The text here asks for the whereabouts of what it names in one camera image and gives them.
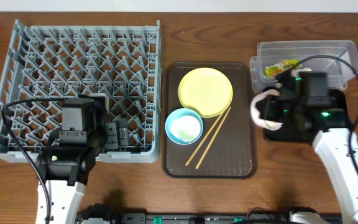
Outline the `black waste tray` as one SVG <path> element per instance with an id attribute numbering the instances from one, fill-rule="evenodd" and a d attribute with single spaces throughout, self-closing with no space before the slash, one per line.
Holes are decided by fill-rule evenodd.
<path id="1" fill-rule="evenodd" d="M 312 143 L 318 131 L 328 131 L 330 128 L 348 128 L 350 125 L 347 113 L 346 98 L 340 90 L 329 90 L 329 100 L 332 108 L 315 108 L 304 111 L 298 117 L 296 124 L 291 114 L 283 110 L 279 116 L 283 124 L 278 130 L 264 129 L 264 138 L 278 142 L 307 142 Z"/>

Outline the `brown plastic tray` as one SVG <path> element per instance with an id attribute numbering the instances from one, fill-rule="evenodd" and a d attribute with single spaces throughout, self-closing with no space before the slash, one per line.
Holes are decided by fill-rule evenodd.
<path id="1" fill-rule="evenodd" d="M 165 109 L 168 114 L 181 108 L 178 86 L 181 79 L 195 68 L 209 67 L 223 72 L 232 84 L 234 96 L 231 110 L 199 169 L 195 169 L 214 132 L 205 139 L 179 145 L 164 137 L 163 169 L 173 178 L 184 179 L 247 179 L 257 170 L 255 126 L 250 118 L 253 97 L 249 68 L 239 62 L 175 62 L 168 68 Z M 203 119 L 204 133 L 218 127 L 215 118 Z"/>

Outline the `white bowl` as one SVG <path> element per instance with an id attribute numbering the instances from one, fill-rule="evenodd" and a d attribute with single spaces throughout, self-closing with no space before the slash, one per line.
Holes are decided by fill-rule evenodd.
<path id="1" fill-rule="evenodd" d="M 276 131 L 282 127 L 282 125 L 283 125 L 282 123 L 264 120 L 264 119 L 260 118 L 260 111 L 256 108 L 256 103 L 258 103 L 262 100 L 265 100 L 268 96 L 279 96 L 279 95 L 280 95 L 280 93 L 278 90 L 270 89 L 270 90 L 267 90 L 263 93 L 256 95 L 252 99 L 251 104 L 250 104 L 250 116 L 251 116 L 255 125 L 257 125 L 258 127 L 261 127 L 261 128 L 271 130 L 271 131 Z"/>

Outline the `grey dishwasher rack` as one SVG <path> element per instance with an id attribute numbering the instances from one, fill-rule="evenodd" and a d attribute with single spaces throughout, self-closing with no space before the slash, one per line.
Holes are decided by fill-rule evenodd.
<path id="1" fill-rule="evenodd" d="M 105 163 L 153 163 L 160 155 L 160 54 L 154 26 L 31 26 L 16 21 L 0 81 L 0 159 L 24 162 L 2 123 L 35 159 L 62 124 L 58 98 L 105 93 L 107 121 L 128 123 L 129 145 L 104 149 Z"/>

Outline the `white tissue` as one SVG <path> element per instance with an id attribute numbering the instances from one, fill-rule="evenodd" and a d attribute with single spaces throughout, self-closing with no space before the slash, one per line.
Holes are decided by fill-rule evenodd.
<path id="1" fill-rule="evenodd" d="M 293 69 L 290 72 L 290 74 L 291 74 L 291 76 L 293 76 L 295 78 L 298 78 L 300 76 L 299 75 L 300 72 L 311 72 L 311 71 L 312 71 L 312 69 L 307 68 L 307 67 L 305 67 L 305 68 L 296 68 L 296 69 Z"/>

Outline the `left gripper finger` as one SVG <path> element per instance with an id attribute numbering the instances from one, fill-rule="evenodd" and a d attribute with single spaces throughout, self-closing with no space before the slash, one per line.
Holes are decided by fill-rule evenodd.
<path id="1" fill-rule="evenodd" d="M 106 123 L 105 124 L 106 132 L 108 135 L 108 140 L 106 142 L 106 149 L 117 149 L 119 147 L 117 127 L 116 123 Z"/>
<path id="2" fill-rule="evenodd" d="M 119 145 L 128 146 L 129 145 L 129 134 L 128 134 L 128 123 L 127 119 L 122 118 L 118 121 L 119 126 Z"/>

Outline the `clear plastic bin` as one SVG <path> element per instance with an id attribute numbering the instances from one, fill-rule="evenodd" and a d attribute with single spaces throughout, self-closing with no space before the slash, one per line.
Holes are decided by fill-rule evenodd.
<path id="1" fill-rule="evenodd" d="M 297 40 L 261 42 L 257 55 L 250 59 L 252 88 L 261 92 L 274 86 L 275 80 L 266 75 L 265 69 L 284 60 L 302 60 L 314 55 L 332 55 L 345 60 L 358 71 L 358 52 L 351 40 Z M 345 90 L 347 82 L 354 78 L 350 68 L 329 58 L 317 58 L 302 63 L 304 68 L 328 74 L 328 87 Z"/>

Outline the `yellow plate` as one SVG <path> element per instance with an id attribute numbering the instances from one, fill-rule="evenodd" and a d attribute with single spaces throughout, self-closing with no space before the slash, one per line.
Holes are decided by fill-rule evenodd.
<path id="1" fill-rule="evenodd" d="M 202 118 L 212 118 L 229 108 L 233 88 L 228 77 L 215 68 L 196 68 L 188 72 L 178 86 L 181 105 Z"/>

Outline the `right wooden chopstick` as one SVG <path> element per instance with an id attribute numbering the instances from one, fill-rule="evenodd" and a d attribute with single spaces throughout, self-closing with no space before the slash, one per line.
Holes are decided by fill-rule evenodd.
<path id="1" fill-rule="evenodd" d="M 225 122 L 225 120 L 226 120 L 226 118 L 227 118 L 227 116 L 228 116 L 230 110 L 231 110 L 231 107 L 229 107 L 229 108 L 227 109 L 227 111 L 226 111 L 224 117 L 223 117 L 222 120 L 220 121 L 219 126 L 218 126 L 217 129 L 215 130 L 215 132 L 214 132 L 214 134 L 213 134 L 213 136 L 212 136 L 210 142 L 208 143 L 208 145 L 207 145 L 207 147 L 206 147 L 204 153 L 202 154 L 200 160 L 198 161 L 198 163 L 197 163 L 195 169 L 199 169 L 199 168 L 200 168 L 202 162 L 204 161 L 205 156 L 207 155 L 207 153 L 208 153 L 210 147 L 212 146 L 214 140 L 216 139 L 216 136 L 217 136 L 218 133 L 220 132 L 220 129 L 221 129 L 221 127 L 223 126 L 223 124 L 224 124 L 224 122 Z"/>

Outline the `green orange snack wrapper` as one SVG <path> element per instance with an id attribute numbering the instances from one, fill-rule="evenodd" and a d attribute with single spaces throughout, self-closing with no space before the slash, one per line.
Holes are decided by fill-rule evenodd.
<path id="1" fill-rule="evenodd" d="M 301 68 L 302 64 L 299 63 L 298 59 L 282 60 L 275 65 L 265 67 L 264 74 L 267 77 L 274 77 L 275 75 L 282 73 L 289 68 Z"/>

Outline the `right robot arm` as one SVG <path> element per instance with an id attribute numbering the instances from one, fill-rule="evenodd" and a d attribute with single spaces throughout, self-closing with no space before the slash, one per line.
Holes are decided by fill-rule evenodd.
<path id="1" fill-rule="evenodd" d="M 343 94 L 324 72 L 283 72 L 254 97 L 254 123 L 276 141 L 305 141 L 321 159 L 338 199 L 343 223 L 358 223 L 358 142 Z"/>

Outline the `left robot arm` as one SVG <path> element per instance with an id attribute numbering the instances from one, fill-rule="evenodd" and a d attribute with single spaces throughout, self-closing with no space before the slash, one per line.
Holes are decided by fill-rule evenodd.
<path id="1" fill-rule="evenodd" d="M 62 124 L 37 156 L 43 180 L 38 187 L 37 223 L 74 223 L 89 173 L 104 149 L 118 149 L 121 134 L 107 121 L 104 93 L 64 100 Z"/>

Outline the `light blue bowl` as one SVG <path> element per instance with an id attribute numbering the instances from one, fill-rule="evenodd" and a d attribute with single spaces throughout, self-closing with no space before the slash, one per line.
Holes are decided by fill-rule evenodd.
<path id="1" fill-rule="evenodd" d="M 203 132 L 203 121 L 197 112 L 180 108 L 168 115 L 165 132 L 175 144 L 192 144 L 200 138 Z"/>

